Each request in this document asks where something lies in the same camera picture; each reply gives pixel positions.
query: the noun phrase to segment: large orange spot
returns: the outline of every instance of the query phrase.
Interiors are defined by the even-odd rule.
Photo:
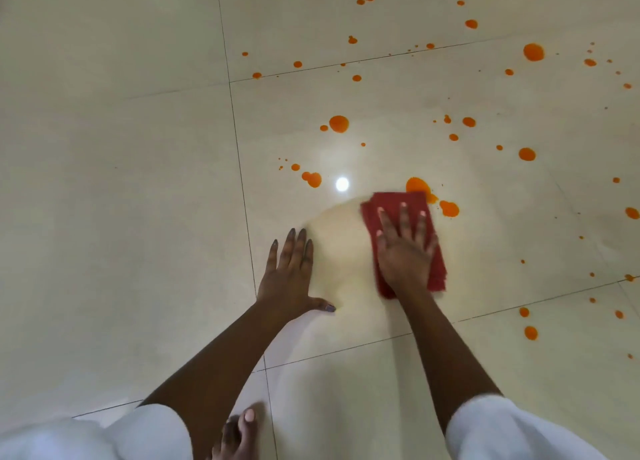
[[[322,176],[318,172],[313,172],[306,180],[307,183],[315,189],[320,187],[320,184],[322,183]]]
[[[524,57],[532,60],[533,62],[543,60],[545,58],[545,50],[538,44],[527,44],[524,46],[522,51],[524,52]]]
[[[404,189],[407,192],[424,192],[427,195],[428,204],[436,204],[438,202],[438,197],[431,193],[431,188],[421,178],[411,177],[406,181]]]
[[[523,159],[526,160],[527,162],[531,162],[532,160],[536,159],[536,152],[534,152],[531,148],[521,148],[520,151],[518,152],[518,156]]]
[[[532,326],[524,327],[524,337],[529,340],[535,340],[538,338],[538,329]]]
[[[631,219],[640,219],[640,213],[638,213],[638,209],[634,207],[627,207],[625,212]]]
[[[349,120],[344,116],[333,116],[329,120],[329,126],[336,133],[344,133],[349,128]]]
[[[455,202],[440,201],[440,208],[446,217],[455,217],[460,214],[460,208]]]

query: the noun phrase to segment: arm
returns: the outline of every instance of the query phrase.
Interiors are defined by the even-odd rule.
[[[253,367],[284,325],[310,310],[335,311],[329,302],[308,296],[314,246],[306,230],[297,240],[296,230],[289,232],[279,264],[277,253],[276,240],[256,303],[142,402],[163,404],[180,416],[194,459],[211,455]]]
[[[414,237],[406,205],[400,209],[400,236],[387,214],[381,208],[378,212],[383,227],[378,232],[380,270],[409,320],[440,428],[446,433],[451,417],[466,401],[502,393],[427,291],[438,241],[433,237],[424,248],[426,214],[420,214]]]

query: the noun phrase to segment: white shirt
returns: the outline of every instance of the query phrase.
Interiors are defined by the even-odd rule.
[[[569,430],[501,396],[478,396],[453,415],[445,436],[454,460],[606,460]],[[193,460],[180,416],[141,406],[108,428],[60,420],[0,435],[0,460]]]

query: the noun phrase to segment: foot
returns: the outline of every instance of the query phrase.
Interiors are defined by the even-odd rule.
[[[222,428],[222,438],[211,451],[212,460],[257,460],[258,421],[255,410],[231,416]]]

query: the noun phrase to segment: red cloth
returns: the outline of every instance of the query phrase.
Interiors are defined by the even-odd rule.
[[[380,273],[380,264],[378,263],[378,242],[376,240],[376,232],[382,229],[380,218],[378,216],[378,207],[382,207],[394,223],[396,230],[399,230],[400,222],[400,204],[406,202],[409,209],[409,221],[411,222],[412,233],[415,233],[415,227],[418,223],[418,216],[420,211],[426,211],[427,213],[427,235],[425,238],[425,244],[435,234],[433,228],[433,221],[431,220],[431,214],[429,213],[429,207],[427,205],[427,197],[424,192],[376,192],[373,194],[371,200],[360,204],[360,211],[369,234],[371,236],[371,245],[373,247],[373,261],[376,268],[376,284],[378,285],[378,291],[380,295],[385,298],[396,298],[396,294],[382,278]],[[445,279],[447,277],[447,269],[444,266],[444,259],[442,257],[442,250],[440,246],[436,248],[436,252],[433,255],[433,261],[431,262],[431,273],[429,275],[429,283],[427,289],[430,292],[441,292],[445,289]]]

